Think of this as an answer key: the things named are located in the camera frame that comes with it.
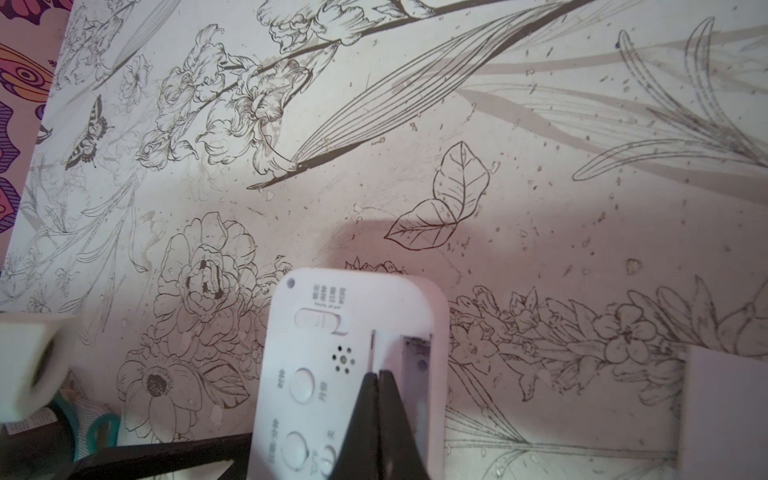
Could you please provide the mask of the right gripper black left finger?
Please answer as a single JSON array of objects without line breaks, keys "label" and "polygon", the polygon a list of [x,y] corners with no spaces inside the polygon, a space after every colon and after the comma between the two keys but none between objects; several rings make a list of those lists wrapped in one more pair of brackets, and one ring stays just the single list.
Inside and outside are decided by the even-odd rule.
[{"label": "right gripper black left finger", "polygon": [[363,377],[347,432],[329,478],[379,478],[379,389],[375,373]]}]

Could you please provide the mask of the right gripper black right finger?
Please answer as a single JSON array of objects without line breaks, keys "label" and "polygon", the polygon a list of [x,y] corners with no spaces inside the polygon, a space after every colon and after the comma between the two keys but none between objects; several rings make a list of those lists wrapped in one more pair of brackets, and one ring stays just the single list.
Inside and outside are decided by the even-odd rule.
[{"label": "right gripper black right finger", "polygon": [[394,375],[378,373],[378,473],[384,480],[427,480]]}]

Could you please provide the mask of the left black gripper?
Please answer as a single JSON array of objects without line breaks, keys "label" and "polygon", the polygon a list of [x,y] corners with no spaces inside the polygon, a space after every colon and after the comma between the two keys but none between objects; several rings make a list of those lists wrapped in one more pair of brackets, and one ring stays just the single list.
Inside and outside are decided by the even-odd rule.
[{"label": "left black gripper", "polygon": [[1,478],[142,479],[229,462],[219,479],[245,479],[251,442],[252,434],[244,433],[109,447],[71,464],[76,443],[68,420],[61,413],[35,413],[1,425]]}]

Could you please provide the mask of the white digital alarm clock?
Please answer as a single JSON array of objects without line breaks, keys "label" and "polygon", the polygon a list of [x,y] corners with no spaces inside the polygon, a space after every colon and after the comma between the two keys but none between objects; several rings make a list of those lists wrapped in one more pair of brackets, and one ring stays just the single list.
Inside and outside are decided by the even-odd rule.
[{"label": "white digital alarm clock", "polygon": [[277,285],[247,475],[326,479],[366,373],[395,378],[421,460],[444,475],[449,308],[418,276],[300,268]]}]

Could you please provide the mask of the white battery cover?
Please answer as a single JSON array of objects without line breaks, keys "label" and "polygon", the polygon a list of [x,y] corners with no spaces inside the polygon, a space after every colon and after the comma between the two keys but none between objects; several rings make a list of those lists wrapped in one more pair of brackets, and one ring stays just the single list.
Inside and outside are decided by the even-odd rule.
[{"label": "white battery cover", "polygon": [[681,479],[767,477],[767,364],[701,347],[684,376]]}]

